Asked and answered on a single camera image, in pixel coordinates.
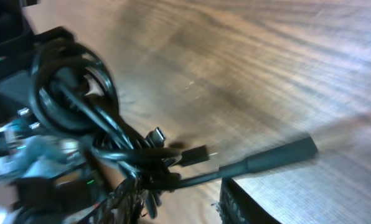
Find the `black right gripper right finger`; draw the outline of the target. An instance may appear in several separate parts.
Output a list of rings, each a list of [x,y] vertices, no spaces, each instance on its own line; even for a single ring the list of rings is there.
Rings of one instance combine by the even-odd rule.
[[[280,224],[233,179],[222,179],[218,213],[223,224]]]

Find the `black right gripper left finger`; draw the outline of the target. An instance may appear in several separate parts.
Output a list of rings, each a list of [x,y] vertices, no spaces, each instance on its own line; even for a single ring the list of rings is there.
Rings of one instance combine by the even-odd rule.
[[[125,179],[79,224],[134,224],[143,209],[145,191],[138,179]]]

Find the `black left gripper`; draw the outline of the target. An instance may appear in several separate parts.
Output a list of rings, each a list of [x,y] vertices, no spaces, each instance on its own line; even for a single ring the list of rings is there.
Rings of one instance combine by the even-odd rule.
[[[34,34],[22,13],[22,7],[32,1],[0,1],[0,127],[29,105],[31,79],[28,69],[37,44],[58,38],[74,41],[64,27]],[[6,156],[6,143],[0,137],[0,157]]]

